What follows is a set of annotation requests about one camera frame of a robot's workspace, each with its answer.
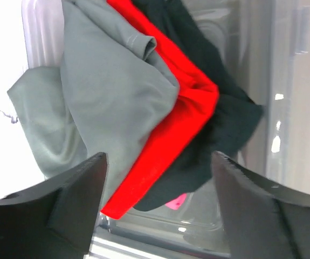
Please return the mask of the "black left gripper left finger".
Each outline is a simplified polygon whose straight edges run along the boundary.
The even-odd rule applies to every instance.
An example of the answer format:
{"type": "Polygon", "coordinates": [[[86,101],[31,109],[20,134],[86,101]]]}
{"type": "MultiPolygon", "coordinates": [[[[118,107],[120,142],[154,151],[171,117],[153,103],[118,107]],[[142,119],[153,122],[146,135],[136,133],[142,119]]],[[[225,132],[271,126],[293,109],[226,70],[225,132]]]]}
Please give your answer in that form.
{"type": "Polygon", "coordinates": [[[83,258],[107,173],[105,153],[0,199],[0,258],[83,258]]]}

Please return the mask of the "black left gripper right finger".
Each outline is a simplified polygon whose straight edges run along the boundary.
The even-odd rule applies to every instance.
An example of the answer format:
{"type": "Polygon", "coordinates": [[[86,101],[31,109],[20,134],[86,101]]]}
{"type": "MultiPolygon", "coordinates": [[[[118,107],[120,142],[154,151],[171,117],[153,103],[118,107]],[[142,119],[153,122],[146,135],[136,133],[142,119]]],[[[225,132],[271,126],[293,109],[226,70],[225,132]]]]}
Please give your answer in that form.
{"type": "Polygon", "coordinates": [[[310,258],[310,194],[213,152],[212,174],[231,258],[310,258]]]}

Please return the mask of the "grey t shirt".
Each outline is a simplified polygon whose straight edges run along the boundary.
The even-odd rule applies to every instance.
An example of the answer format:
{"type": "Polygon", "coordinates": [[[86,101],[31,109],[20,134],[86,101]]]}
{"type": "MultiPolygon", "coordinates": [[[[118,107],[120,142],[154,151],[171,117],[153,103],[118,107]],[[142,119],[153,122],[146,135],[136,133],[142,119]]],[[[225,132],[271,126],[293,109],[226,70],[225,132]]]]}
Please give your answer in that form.
{"type": "Polygon", "coordinates": [[[63,1],[62,7],[60,66],[27,70],[8,95],[46,177],[106,153],[105,205],[173,109],[180,86],[155,38],[106,1],[63,1]]]}

